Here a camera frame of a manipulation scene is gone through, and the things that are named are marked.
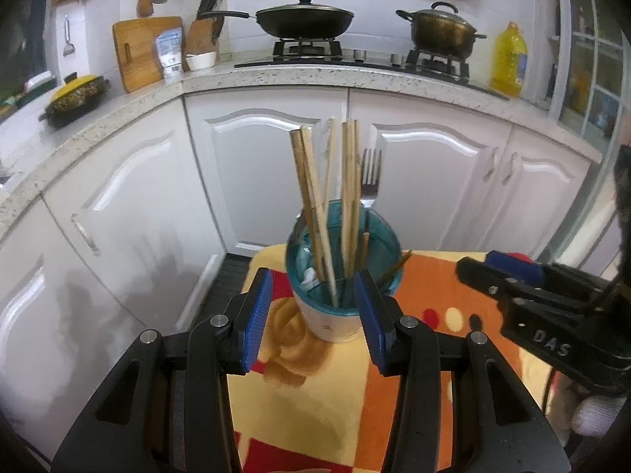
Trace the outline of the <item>white gloved right hand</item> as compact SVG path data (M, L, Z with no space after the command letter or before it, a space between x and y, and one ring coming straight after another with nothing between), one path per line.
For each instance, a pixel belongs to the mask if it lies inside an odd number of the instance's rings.
M604 437L626 401L627 395L592 395L583 399L572 414L571 429L583 437Z

